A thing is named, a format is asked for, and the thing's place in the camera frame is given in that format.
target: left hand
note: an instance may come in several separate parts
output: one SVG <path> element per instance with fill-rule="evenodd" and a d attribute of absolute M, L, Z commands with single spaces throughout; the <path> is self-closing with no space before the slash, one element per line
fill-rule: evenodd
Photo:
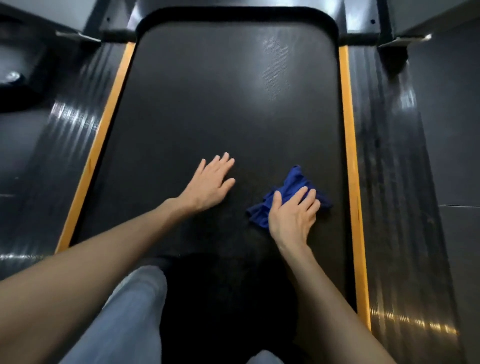
<path fill-rule="evenodd" d="M 194 213 L 218 205 L 235 184 L 233 178 L 223 182 L 234 163 L 235 160 L 230 158 L 228 153 L 221 159 L 216 156 L 208 165 L 205 159 L 202 159 L 192 180 L 178 199 Z"/>

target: yellow trim strip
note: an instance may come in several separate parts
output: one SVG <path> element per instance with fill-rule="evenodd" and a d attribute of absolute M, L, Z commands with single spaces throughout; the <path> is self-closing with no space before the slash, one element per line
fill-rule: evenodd
<path fill-rule="evenodd" d="M 367 260 L 363 237 L 363 220 L 360 201 L 360 179 L 357 161 L 357 141 L 353 119 L 352 88 L 350 83 L 350 65 L 348 47 L 340 47 L 340 78 L 342 84 L 343 120 L 347 149 L 348 193 L 350 195 L 350 220 L 352 225 L 353 267 L 355 270 L 355 290 L 357 294 L 357 312 L 360 319 L 371 331 L 370 300 L 368 297 Z"/>
<path fill-rule="evenodd" d="M 80 212 L 82 210 L 82 206 L 87 195 L 88 187 L 90 186 L 90 182 L 92 181 L 95 166 L 98 162 L 98 158 L 100 156 L 105 137 L 107 136 L 108 127 L 110 126 L 113 113 L 115 112 L 115 108 L 117 107 L 117 102 L 120 97 L 123 83 L 125 82 L 125 78 L 127 76 L 128 67 L 130 65 L 130 61 L 132 60 L 134 50 L 135 43 L 128 43 L 125 47 L 120 66 L 117 71 L 117 76 L 115 77 L 115 81 L 113 82 L 112 90 L 108 97 L 107 104 L 105 105 L 102 119 L 100 119 L 100 123 L 98 124 L 98 129 L 96 131 L 90 153 L 88 154 L 88 158 L 85 163 L 84 171 L 82 173 L 82 176 L 80 177 L 80 182 L 78 183 L 77 191 L 75 192 L 75 196 L 73 197 L 70 211 L 68 212 L 67 219 L 65 220 L 65 224 L 63 225 L 63 230 L 61 232 L 55 254 L 68 249 L 68 247 L 70 246 L 70 241 L 72 240 L 73 232 L 75 230 L 75 226 L 77 225 L 78 217 L 80 216 Z"/>

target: hand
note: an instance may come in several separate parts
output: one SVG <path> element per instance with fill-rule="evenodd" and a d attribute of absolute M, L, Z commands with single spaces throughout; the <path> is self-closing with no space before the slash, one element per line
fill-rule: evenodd
<path fill-rule="evenodd" d="M 268 215 L 268 225 L 280 251 L 307 244 L 307 235 L 317 219 L 316 213 L 320 208 L 320 201 L 315 198 L 317 192 L 314 189 L 311 189 L 307 197 L 300 202 L 307 190 L 307 187 L 300 188 L 283 205 L 282 194 L 275 191 Z"/>
<path fill-rule="evenodd" d="M 181 193 L 178 199 L 183 202 L 192 213 L 207 210 L 223 201 L 228 191 L 235 184 L 235 179 L 230 178 L 223 182 L 225 175 L 232 168 L 235 160 L 225 153 L 207 165 L 202 159 L 192 180 Z"/>

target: person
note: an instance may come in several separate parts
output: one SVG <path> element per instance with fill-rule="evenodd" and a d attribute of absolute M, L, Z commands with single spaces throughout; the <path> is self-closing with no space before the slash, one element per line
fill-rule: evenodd
<path fill-rule="evenodd" d="M 158 267 L 143 266 L 124 277 L 174 225 L 225 198 L 235 184 L 233 178 L 224 181 L 234 162 L 228 153 L 208 164 L 202 159 L 178 197 L 0 282 L 1 362 L 44 362 L 104 305 L 61 362 L 159 363 L 165 276 Z M 319 344 L 332 363 L 394 363 L 308 247 L 320 202 L 315 190 L 302 201 L 306 190 L 284 204 L 275 192 L 269 229 L 305 294 Z M 263 351 L 249 363 L 281 361 Z"/>

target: black floor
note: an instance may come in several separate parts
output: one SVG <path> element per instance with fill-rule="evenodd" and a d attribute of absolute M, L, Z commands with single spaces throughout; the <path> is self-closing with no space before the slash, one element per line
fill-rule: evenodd
<path fill-rule="evenodd" d="M 480 20 L 409 49 L 469 363 L 480 362 Z"/>
<path fill-rule="evenodd" d="M 141 39 L 77 241 L 177 196 L 201 158 L 236 159 L 225 202 L 153 252 L 181 257 L 168 275 L 166 359 L 244 363 L 270 348 L 289 361 L 295 297 L 274 242 L 245 209 L 295 164 L 334 202 L 309 244 L 354 304 L 336 54 L 328 34 L 302 23 L 169 23 Z"/>

